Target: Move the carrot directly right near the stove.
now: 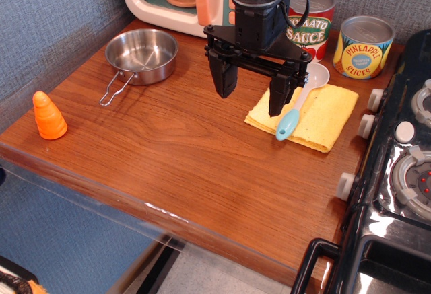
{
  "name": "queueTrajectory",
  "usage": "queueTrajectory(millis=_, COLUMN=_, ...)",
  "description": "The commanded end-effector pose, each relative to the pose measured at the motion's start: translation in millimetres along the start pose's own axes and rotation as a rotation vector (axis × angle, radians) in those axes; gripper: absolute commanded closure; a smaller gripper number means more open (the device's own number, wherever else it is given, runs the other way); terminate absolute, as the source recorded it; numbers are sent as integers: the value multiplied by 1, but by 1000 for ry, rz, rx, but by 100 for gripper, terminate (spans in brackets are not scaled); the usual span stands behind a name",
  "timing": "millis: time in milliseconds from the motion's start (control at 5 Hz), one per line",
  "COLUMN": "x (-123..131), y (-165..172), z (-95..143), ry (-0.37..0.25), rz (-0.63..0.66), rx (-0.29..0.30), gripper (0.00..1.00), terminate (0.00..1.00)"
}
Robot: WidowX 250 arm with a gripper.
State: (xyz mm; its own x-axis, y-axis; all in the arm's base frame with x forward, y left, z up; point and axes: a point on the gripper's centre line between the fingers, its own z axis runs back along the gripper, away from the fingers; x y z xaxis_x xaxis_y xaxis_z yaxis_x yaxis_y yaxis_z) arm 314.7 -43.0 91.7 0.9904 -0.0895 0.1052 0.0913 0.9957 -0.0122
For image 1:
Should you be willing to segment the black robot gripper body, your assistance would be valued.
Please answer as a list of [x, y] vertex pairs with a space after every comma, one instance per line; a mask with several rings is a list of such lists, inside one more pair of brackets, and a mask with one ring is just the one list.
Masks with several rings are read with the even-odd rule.
[[291, 43], [286, 30], [290, 0], [233, 0], [233, 26], [208, 25], [205, 55], [215, 50], [230, 58], [230, 63], [270, 78], [291, 69], [297, 84], [306, 83], [311, 56]]

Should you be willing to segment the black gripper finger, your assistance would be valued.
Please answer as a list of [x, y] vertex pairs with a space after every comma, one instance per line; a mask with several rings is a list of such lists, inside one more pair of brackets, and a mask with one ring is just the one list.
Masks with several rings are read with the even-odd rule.
[[283, 107], [288, 104], [298, 87], [297, 79], [291, 69], [280, 71], [271, 78], [269, 85], [269, 115], [270, 117], [281, 114]]
[[215, 90], [221, 98], [227, 98], [236, 88], [238, 67], [230, 63], [230, 58], [215, 50], [208, 52], [209, 68]]

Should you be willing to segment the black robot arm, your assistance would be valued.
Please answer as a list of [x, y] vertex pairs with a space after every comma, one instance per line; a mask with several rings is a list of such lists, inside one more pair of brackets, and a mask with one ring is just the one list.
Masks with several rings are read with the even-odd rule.
[[300, 21], [289, 19], [290, 0], [232, 0], [233, 26], [208, 25], [205, 47], [215, 90], [227, 98], [236, 88], [238, 69], [270, 77], [269, 115], [278, 116], [297, 87], [306, 83], [311, 55], [286, 36], [307, 20], [306, 6]]

